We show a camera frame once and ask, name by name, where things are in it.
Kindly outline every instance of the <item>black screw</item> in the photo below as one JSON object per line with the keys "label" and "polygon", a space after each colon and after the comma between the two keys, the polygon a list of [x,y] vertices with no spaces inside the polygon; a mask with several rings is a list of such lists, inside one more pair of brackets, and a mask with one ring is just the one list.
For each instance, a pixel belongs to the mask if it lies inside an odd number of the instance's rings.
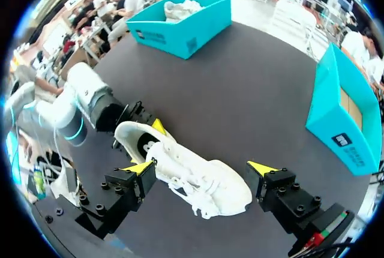
{"label": "black screw", "polygon": [[99,213],[99,215],[104,215],[107,212],[106,208],[102,204],[96,205],[96,211],[97,211],[97,213]]}
{"label": "black screw", "polygon": [[300,183],[293,183],[292,184],[292,190],[299,190],[300,189]]}
{"label": "black screw", "polygon": [[280,194],[280,195],[284,195],[285,193],[286,193],[286,189],[284,188],[284,187],[280,187],[279,189],[278,189],[278,193]]}
{"label": "black screw", "polygon": [[322,198],[320,196],[314,196],[312,200],[313,204],[315,205],[320,204],[321,201],[322,201]]}
{"label": "black screw", "polygon": [[296,213],[297,214],[302,214],[304,212],[304,210],[305,210],[304,205],[300,204],[299,206],[296,207]]}
{"label": "black screw", "polygon": [[80,199],[80,203],[82,205],[88,205],[89,204],[88,197],[86,197],[85,195],[80,195],[79,199]]}
{"label": "black screw", "polygon": [[46,215],[44,219],[48,224],[53,222],[53,217],[51,215]]}
{"label": "black screw", "polygon": [[62,208],[56,208],[56,215],[57,216],[61,216],[63,213],[64,213],[64,211],[62,210]]}
{"label": "black screw", "polygon": [[102,189],[104,189],[104,190],[108,190],[109,189],[109,185],[108,185],[107,182],[102,182],[100,185],[101,185]]}
{"label": "black screw", "polygon": [[124,191],[122,190],[121,187],[117,186],[117,187],[115,187],[115,193],[119,194],[119,195],[123,195]]}

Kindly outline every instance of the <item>teal box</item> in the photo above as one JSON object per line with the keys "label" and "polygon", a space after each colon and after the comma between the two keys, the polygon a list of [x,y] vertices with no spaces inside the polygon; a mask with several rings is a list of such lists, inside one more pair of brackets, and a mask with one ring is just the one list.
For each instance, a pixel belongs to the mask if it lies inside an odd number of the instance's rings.
{"label": "teal box", "polygon": [[[362,115],[362,130],[341,105],[341,89]],[[377,99],[361,72],[331,44],[316,67],[306,128],[328,146],[354,175],[379,168],[382,131]]]}
{"label": "teal box", "polygon": [[185,0],[161,0],[127,21],[137,42],[188,59],[232,24],[230,0],[194,0],[204,9],[176,23],[165,22],[167,1],[183,3]]}

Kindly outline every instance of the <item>white robotic arm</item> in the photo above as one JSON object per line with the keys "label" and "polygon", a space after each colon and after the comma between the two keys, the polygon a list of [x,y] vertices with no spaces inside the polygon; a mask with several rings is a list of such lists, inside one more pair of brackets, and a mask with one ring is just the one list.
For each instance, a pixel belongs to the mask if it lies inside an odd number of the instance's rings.
{"label": "white robotic arm", "polygon": [[4,105],[4,132],[7,135],[15,126],[17,118],[25,105],[35,100],[35,83],[28,82],[13,93]]}
{"label": "white robotic arm", "polygon": [[113,132],[125,110],[113,97],[111,88],[83,62],[69,70],[64,91],[53,103],[34,101],[34,93],[34,82],[28,82],[7,100],[4,109],[5,134],[12,129],[24,109],[36,111],[35,122],[44,128],[59,131],[71,144],[79,146],[87,135],[82,113],[97,131]]}

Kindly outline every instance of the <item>shoe insole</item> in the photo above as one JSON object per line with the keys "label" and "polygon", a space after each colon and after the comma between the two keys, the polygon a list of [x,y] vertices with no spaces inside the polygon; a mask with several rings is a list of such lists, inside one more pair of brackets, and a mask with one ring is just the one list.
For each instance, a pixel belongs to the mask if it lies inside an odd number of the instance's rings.
{"label": "shoe insole", "polygon": [[140,138],[137,141],[137,150],[139,150],[140,155],[144,158],[146,158],[146,155],[148,153],[148,150],[158,142],[159,140],[156,139],[154,136],[150,135],[149,133],[144,133],[140,136]]}

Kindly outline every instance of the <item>round table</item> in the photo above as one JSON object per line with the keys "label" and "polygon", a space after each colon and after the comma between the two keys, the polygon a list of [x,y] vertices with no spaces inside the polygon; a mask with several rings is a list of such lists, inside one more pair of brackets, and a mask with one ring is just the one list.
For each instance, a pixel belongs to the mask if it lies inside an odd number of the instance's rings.
{"label": "round table", "polygon": [[[369,177],[354,177],[305,129],[315,67],[292,46],[233,23],[187,61],[128,36],[95,70],[118,100],[142,100],[180,144],[205,159],[219,159],[241,175],[248,160],[287,167],[322,197],[324,209],[338,202],[357,212]],[[73,149],[89,195],[100,191],[105,173],[130,165],[112,142],[110,134],[89,129]],[[144,258],[286,257],[296,241],[255,202],[243,214],[204,220],[160,181],[116,235]]]}

